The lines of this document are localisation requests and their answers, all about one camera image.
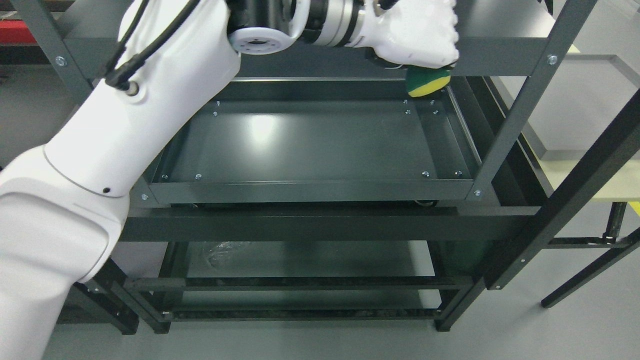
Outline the white robotic hand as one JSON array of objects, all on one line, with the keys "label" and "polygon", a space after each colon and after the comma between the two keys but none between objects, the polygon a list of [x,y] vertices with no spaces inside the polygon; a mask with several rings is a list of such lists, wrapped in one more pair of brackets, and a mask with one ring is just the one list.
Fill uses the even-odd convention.
[{"label": "white robotic hand", "polygon": [[397,65],[439,69],[455,64],[460,53],[455,0],[366,0],[353,48],[372,48]]}]

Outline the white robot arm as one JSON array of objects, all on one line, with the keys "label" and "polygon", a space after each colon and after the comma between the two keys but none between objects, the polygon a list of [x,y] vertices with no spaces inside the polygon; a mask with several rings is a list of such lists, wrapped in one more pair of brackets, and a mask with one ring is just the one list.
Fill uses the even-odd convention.
[{"label": "white robot arm", "polygon": [[1,358],[39,360],[74,283],[110,257],[130,191],[237,75],[228,0],[135,0],[115,64],[50,141],[1,171]]}]

